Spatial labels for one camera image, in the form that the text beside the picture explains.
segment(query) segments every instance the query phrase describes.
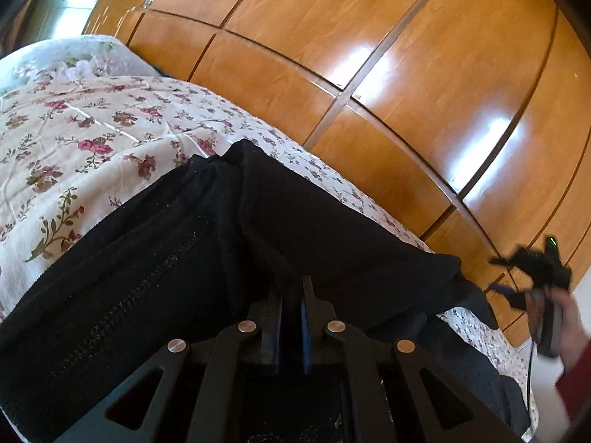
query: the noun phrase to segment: red sleeve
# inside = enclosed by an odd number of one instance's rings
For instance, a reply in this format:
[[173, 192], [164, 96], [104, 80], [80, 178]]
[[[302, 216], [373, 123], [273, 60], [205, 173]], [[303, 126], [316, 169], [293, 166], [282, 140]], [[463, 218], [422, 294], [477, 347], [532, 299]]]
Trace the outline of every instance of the red sleeve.
[[591, 399], [591, 343], [577, 365], [556, 383], [568, 417], [573, 421]]

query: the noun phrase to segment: white floor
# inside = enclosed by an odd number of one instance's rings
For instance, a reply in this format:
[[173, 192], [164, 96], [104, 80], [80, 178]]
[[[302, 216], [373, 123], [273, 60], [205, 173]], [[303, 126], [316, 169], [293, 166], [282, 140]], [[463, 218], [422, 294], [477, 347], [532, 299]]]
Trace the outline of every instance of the white floor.
[[[583, 325], [591, 333], [591, 269], [587, 271], [581, 283], [575, 289], [574, 297], [578, 301]], [[522, 358], [526, 362], [530, 359], [530, 350], [531, 341], [519, 349]], [[534, 398], [540, 411], [540, 426], [537, 435], [543, 435], [554, 424], [553, 412], [548, 405], [547, 396], [554, 388], [556, 380], [562, 375], [562, 371], [562, 363], [539, 357], [534, 351], [531, 387], [533, 388]]]

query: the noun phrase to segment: metal screw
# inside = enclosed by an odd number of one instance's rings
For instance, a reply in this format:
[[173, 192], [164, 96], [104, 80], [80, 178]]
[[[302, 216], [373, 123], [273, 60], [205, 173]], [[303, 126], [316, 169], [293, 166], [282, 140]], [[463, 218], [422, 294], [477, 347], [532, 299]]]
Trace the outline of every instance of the metal screw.
[[181, 353], [187, 347], [187, 342], [181, 339], [170, 340], [166, 347], [170, 353]]
[[396, 347], [400, 353], [412, 353], [416, 348], [415, 344], [410, 340], [400, 340], [396, 343]]
[[333, 319], [333, 321], [330, 321], [329, 324], [326, 325], [326, 327], [329, 329], [331, 333], [342, 333], [347, 328], [347, 326], [338, 319]]
[[238, 324], [238, 330], [242, 331], [243, 333], [252, 333], [256, 330], [256, 323], [250, 319], [246, 319]]

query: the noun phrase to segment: wrist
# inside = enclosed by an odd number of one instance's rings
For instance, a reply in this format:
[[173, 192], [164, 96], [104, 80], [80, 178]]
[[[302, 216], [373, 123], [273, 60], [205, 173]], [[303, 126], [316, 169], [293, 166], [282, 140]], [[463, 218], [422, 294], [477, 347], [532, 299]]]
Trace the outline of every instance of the wrist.
[[568, 373], [577, 365], [583, 353], [589, 346], [589, 336], [581, 330], [563, 342], [560, 357], [564, 364], [564, 372]]

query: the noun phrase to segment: triangular cutout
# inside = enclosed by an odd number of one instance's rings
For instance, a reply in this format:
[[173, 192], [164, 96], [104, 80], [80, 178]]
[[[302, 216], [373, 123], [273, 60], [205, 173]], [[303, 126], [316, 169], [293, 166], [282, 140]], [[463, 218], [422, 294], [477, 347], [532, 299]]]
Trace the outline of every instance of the triangular cutout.
[[439, 378], [426, 368], [419, 374], [429, 394], [433, 409], [442, 429], [455, 428], [462, 423], [470, 421], [474, 415], [466, 404], [460, 400]]
[[164, 372], [155, 368], [119, 398], [105, 413], [109, 420], [131, 430], [140, 429]]

